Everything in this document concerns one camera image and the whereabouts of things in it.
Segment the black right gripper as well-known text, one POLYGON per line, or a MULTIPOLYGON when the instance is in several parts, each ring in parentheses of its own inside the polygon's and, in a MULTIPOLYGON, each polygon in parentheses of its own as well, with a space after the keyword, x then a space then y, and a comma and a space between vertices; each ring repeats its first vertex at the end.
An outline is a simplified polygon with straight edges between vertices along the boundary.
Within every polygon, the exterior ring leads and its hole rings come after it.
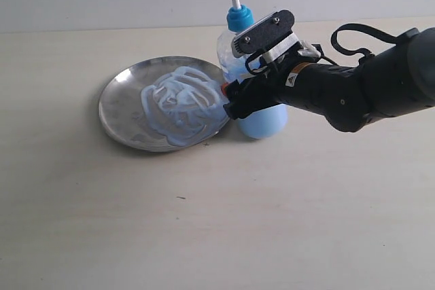
POLYGON ((335 66, 312 59, 290 60, 266 73, 221 85, 224 105, 232 120, 247 118, 261 109, 288 105, 313 113, 335 112, 335 66))

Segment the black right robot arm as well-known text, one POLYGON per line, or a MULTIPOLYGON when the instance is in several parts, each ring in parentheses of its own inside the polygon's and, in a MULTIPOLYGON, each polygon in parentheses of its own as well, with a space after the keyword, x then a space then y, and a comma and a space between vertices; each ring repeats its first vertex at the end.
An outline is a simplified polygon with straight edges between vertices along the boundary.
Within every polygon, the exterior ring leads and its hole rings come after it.
POLYGON ((289 105, 316 113, 341 132, 357 132, 376 121, 399 117, 434 106, 434 29, 410 29, 393 36, 365 24, 349 23, 340 31, 361 32, 392 48, 373 54, 366 48, 348 50, 331 44, 344 55, 361 54, 356 67, 319 63, 305 56, 300 43, 286 50, 265 72, 224 86, 228 117, 246 118, 261 109, 289 105))

